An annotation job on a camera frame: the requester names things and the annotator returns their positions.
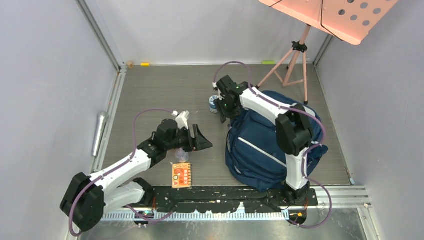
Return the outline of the navy blue backpack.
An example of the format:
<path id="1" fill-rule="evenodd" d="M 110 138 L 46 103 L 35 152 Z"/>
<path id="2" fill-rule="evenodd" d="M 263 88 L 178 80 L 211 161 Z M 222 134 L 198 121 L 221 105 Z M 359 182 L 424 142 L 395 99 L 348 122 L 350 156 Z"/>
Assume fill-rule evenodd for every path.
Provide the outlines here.
<path id="1" fill-rule="evenodd" d="M 274 103 L 278 101 L 280 105 L 299 104 L 308 114 L 321 121 L 314 109 L 278 92 L 266 90 L 259 95 L 272 99 Z M 313 130 L 312 144 L 317 144 L 322 140 L 323 130 L 315 120 L 308 119 Z M 307 175 L 315 170 L 327 151 L 328 147 L 321 144 L 307 154 Z M 235 179 L 259 192 L 283 189 L 282 182 L 287 177 L 286 155 L 278 146 L 275 120 L 270 121 L 254 110 L 243 109 L 230 121 L 225 162 Z"/>

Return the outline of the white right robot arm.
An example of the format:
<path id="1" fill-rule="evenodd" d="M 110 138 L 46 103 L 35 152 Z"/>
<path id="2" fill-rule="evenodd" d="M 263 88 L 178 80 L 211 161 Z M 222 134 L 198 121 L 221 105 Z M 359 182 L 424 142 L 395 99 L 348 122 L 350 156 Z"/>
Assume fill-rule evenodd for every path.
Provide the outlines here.
<path id="1" fill-rule="evenodd" d="M 220 120 L 230 121 L 226 164 L 241 183 L 258 191 L 282 189 L 291 205 L 299 205 L 310 187 L 309 151 L 318 134 L 316 113 L 279 93 L 261 92 L 229 76 L 215 80 L 214 101 Z"/>

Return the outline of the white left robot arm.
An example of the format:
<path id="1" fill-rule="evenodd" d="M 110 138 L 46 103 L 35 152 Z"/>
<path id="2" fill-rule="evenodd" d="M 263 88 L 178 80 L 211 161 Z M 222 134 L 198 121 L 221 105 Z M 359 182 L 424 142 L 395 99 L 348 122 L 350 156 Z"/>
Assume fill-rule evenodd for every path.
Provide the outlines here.
<path id="1" fill-rule="evenodd" d="M 79 172 L 72 178 L 59 205 L 69 218 L 69 231 L 78 237 L 111 211 L 130 204 L 148 207 L 154 199 L 154 188 L 141 178 L 126 183 L 128 180 L 160 163 L 169 150 L 193 152 L 212 147 L 198 125 L 180 127 L 173 119 L 163 120 L 151 137 L 136 145 L 125 158 L 99 172 Z"/>

